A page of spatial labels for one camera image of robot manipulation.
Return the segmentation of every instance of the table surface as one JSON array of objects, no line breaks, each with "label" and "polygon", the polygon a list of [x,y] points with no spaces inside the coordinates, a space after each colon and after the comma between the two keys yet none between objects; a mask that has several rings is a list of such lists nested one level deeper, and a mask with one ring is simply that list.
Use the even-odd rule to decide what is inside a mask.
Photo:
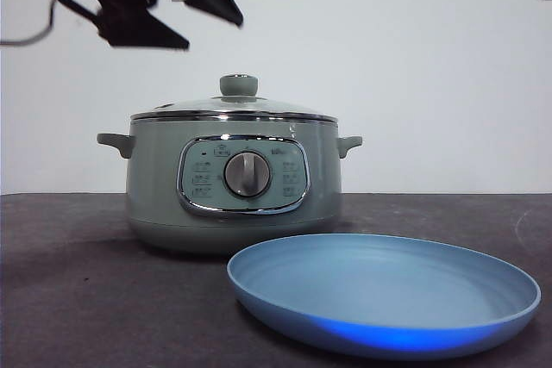
[{"label": "table surface", "polygon": [[141,244],[121,194],[2,197],[5,367],[538,367],[552,360],[552,195],[344,195],[337,232],[437,240],[520,266],[540,284],[535,319],[479,355],[401,364],[289,340],[235,299],[228,258]]}]

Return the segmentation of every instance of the light green pot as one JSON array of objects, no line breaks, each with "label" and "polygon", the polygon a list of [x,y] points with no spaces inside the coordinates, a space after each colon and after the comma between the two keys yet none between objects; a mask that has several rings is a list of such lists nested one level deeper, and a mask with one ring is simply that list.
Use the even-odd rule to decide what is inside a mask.
[{"label": "light green pot", "polygon": [[334,118],[256,97],[254,77],[223,77],[221,90],[133,115],[129,135],[98,135],[129,159],[136,235],[167,249],[227,254],[331,231],[341,209],[339,160],[362,138],[338,138]]}]

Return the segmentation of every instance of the white wall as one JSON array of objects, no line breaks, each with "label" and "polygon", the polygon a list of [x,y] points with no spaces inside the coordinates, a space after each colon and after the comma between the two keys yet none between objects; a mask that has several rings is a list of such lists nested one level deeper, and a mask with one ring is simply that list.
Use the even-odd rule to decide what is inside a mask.
[{"label": "white wall", "polygon": [[[126,161],[96,133],[216,95],[230,72],[364,135],[345,191],[552,191],[552,2],[236,1],[242,30],[160,0],[189,53],[111,49],[62,7],[45,41],[4,49],[3,192],[124,191]],[[3,0],[3,36],[40,28],[47,3]]]}]

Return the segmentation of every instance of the chrome trim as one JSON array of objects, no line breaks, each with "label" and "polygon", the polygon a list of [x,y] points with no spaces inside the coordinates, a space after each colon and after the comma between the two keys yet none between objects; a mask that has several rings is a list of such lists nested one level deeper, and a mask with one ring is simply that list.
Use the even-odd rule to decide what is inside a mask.
[{"label": "chrome trim", "polygon": [[130,120],[144,120],[154,118],[186,118],[186,117],[222,117],[221,121],[260,121],[259,118],[268,118],[267,121],[273,119],[282,120],[312,120],[337,123],[337,118],[328,115],[306,114],[300,112],[267,112],[267,111],[206,111],[206,110],[182,110],[182,111],[152,111],[134,114]]},{"label": "chrome trim", "polygon": [[251,117],[242,115],[202,115],[202,116],[162,116],[159,118],[140,118],[130,122],[135,125],[142,122],[179,122],[179,121],[246,121],[246,122],[288,122],[296,124],[323,124],[337,128],[336,122],[307,120],[304,118]]},{"label": "chrome trim", "polygon": [[[182,186],[182,176],[184,174],[184,160],[185,156],[188,153],[188,150],[191,146],[196,144],[199,141],[215,141],[215,140],[246,140],[246,139],[261,139],[261,140],[279,140],[279,141],[285,141],[285,142],[291,142],[295,144],[301,153],[303,154],[303,162],[304,162],[304,170],[307,176],[307,184],[304,189],[303,194],[301,197],[291,203],[287,204],[286,206],[281,207],[275,207],[270,209],[246,209],[246,210],[229,210],[229,209],[219,209],[215,207],[209,207],[209,206],[203,206],[201,204],[194,203],[192,200],[190,200],[187,195],[184,193],[184,188]],[[282,138],[282,137],[271,137],[268,135],[248,135],[248,134],[237,134],[237,135],[231,135],[231,134],[221,134],[221,135],[211,135],[208,137],[199,137],[195,138],[189,142],[186,143],[182,151],[180,152],[180,158],[179,158],[179,170],[176,177],[176,191],[177,195],[179,197],[179,202],[182,207],[185,209],[189,209],[193,213],[196,213],[198,215],[207,215],[207,216],[216,216],[216,217],[236,217],[237,215],[279,215],[282,213],[288,213],[290,211],[295,210],[299,205],[303,202],[304,197],[309,192],[309,189],[311,188],[311,174],[309,172],[309,162],[307,159],[307,153],[304,150],[304,147],[301,145],[300,142],[293,140],[291,138]]]}]

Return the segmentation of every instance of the pot lid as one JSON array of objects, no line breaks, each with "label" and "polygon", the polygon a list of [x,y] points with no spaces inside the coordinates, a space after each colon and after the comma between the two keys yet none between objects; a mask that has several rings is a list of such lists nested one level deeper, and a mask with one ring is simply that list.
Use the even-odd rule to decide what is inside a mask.
[{"label": "pot lid", "polygon": [[134,114],[131,119],[215,117],[221,120],[254,120],[285,118],[337,122],[336,118],[320,114],[313,109],[257,97],[258,84],[257,78],[250,75],[226,75],[220,79],[222,95],[219,97],[168,103],[149,112]]}]

